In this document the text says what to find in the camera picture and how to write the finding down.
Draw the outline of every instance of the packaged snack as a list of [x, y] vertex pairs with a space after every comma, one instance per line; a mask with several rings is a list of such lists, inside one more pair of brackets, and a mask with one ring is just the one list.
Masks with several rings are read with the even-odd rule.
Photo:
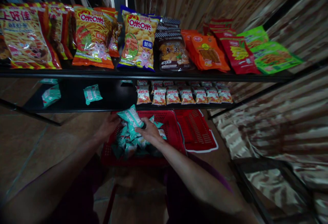
[[84, 90], [85, 103], [89, 105], [91, 102], [102, 99], [100, 95], [98, 84], [86, 87]]
[[3, 38], [11, 53], [12, 68], [62, 69], [49, 43], [48, 6], [1, 6]]
[[202, 81], [202, 82], [201, 82], [201, 85], [202, 85], [203, 87], [205, 87], [205, 86], [210, 86], [210, 87], [212, 87], [212, 82], [210, 82], [210, 81]]
[[181, 95], [181, 104], [195, 104], [195, 100], [192, 97], [192, 92], [189, 87], [179, 89]]
[[249, 49], [269, 41], [269, 37], [263, 26], [255, 27], [251, 30], [240, 33], [237, 37], [245, 37], [245, 42]]
[[205, 87], [208, 103], [221, 103], [218, 91], [214, 87]]
[[201, 70], [218, 69], [222, 72], [230, 70], [213, 36], [191, 36], [191, 42], [195, 51], [193, 60]]
[[124, 49], [118, 67], [139, 67], [154, 71], [153, 45], [158, 19], [138, 15], [124, 6]]
[[168, 87], [166, 90], [166, 104], [181, 103], [177, 86]]
[[61, 98], [59, 85], [54, 85], [42, 94], [43, 107], [46, 108]]
[[40, 80], [42, 84], [58, 84], [58, 79], [42, 79]]
[[74, 6], [77, 50], [72, 65], [114, 68], [106, 47], [106, 25], [102, 12]]
[[198, 81], [189, 81], [189, 85], [193, 86], [193, 87], [199, 87], [200, 86]]
[[137, 85], [138, 100], [137, 105], [151, 103], [149, 97], [149, 85]]
[[165, 92], [166, 92], [166, 87], [154, 87], [154, 97], [153, 97], [152, 104], [166, 105]]
[[203, 87], [194, 87], [194, 94], [196, 96], [197, 104], [207, 104], [206, 92]]
[[140, 120], [139, 115], [136, 111], [136, 106], [132, 105], [129, 109], [118, 112], [117, 115], [123, 120], [128, 122], [128, 131], [130, 133], [130, 139], [134, 140], [140, 134], [134, 131], [135, 127], [142, 127], [144, 124]]
[[137, 80], [137, 85], [147, 85], [148, 81], [147, 80]]
[[277, 42], [267, 42], [251, 49], [255, 64], [265, 74], [274, 74], [294, 67], [303, 61]]
[[244, 37], [220, 38], [219, 40], [236, 74], [260, 74], [254, 62], [254, 55], [246, 46]]

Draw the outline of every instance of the black metal shelf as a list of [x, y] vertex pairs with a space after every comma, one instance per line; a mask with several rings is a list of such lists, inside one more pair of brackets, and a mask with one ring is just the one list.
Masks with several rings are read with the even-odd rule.
[[[98, 84], [102, 100], [86, 105], [83, 89]], [[61, 99], [47, 108], [43, 108], [42, 94], [52, 85], [43, 84], [23, 106], [35, 113], [65, 113], [93, 111], [121, 111], [137, 102], [137, 92], [134, 85], [121, 86], [119, 80], [62, 80], [59, 83]], [[170, 104], [156, 106], [152, 104], [136, 105], [138, 110], [168, 110], [168, 109], [204, 109], [231, 108], [234, 104]]]
[[75, 78], [75, 79], [148, 79], [148, 80], [195, 80], [195, 81], [232, 81], [232, 82], [285, 82], [293, 74], [285, 70], [273, 75], [236, 75], [234, 72], [223, 73], [218, 70], [200, 71], [198, 69], [183, 72], [164, 72], [155, 60], [155, 72], [136, 68], [116, 68], [119, 59], [114, 58], [115, 69], [95, 66], [72, 66], [72, 60], [62, 60], [62, 70], [33, 70], [0, 68], [0, 77], [7, 78]]

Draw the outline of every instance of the stacked snack packets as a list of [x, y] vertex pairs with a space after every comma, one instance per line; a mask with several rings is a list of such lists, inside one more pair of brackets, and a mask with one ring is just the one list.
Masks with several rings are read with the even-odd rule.
[[[132, 156], [143, 157], [145, 155], [155, 157], [163, 156], [154, 146], [146, 141], [140, 133], [134, 131], [135, 127], [141, 128], [144, 125], [138, 116], [135, 105], [117, 114], [123, 119], [123, 127], [117, 134], [116, 142], [112, 144], [112, 151], [117, 159], [123, 158], [127, 160]], [[155, 121], [154, 116], [149, 120], [155, 124], [162, 138], [167, 140], [164, 130], [160, 129], [163, 123]]]

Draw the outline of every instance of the chip bag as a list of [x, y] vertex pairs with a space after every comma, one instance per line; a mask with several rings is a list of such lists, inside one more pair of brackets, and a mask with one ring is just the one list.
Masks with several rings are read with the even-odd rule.
[[89, 87], [86, 87], [83, 89], [84, 97], [85, 97], [85, 103], [89, 105], [91, 102], [99, 101], [102, 99], [102, 96], [100, 95], [98, 84], [91, 85]]
[[237, 35], [237, 37], [244, 37], [246, 45], [249, 49], [269, 41], [269, 37], [263, 26], [255, 27], [251, 30], [240, 33]]
[[106, 24], [102, 12], [74, 6], [77, 50], [72, 65], [114, 68], [106, 47]]
[[2, 34], [10, 50], [12, 68], [62, 69], [47, 39], [48, 16], [45, 4], [1, 6]]
[[149, 85], [137, 85], [138, 100], [137, 105], [151, 103], [149, 97]]
[[254, 62], [254, 55], [246, 46], [244, 37], [224, 37], [219, 40], [236, 74], [260, 74]]
[[159, 20], [139, 15], [125, 6], [122, 8], [125, 44], [118, 67], [138, 67], [154, 71], [153, 45]]
[[48, 107], [61, 98], [59, 85], [54, 85], [42, 94], [43, 107]]

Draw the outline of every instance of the tiled floor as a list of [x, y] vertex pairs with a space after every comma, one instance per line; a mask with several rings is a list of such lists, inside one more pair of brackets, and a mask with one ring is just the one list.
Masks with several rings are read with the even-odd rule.
[[[24, 104], [39, 86], [35, 79], [1, 79], [0, 98]], [[69, 155], [82, 140], [87, 139], [100, 125], [107, 113], [46, 114], [62, 127], [0, 109], [0, 197], [9, 201], [30, 181]], [[223, 141], [209, 121], [219, 149], [197, 154], [216, 168], [231, 184], [237, 197], [242, 198], [228, 166], [229, 154]], [[114, 184], [118, 191], [111, 223], [163, 223], [165, 187], [155, 177], [154, 169], [110, 168], [106, 182], [95, 193], [94, 210], [100, 222], [105, 216]]]

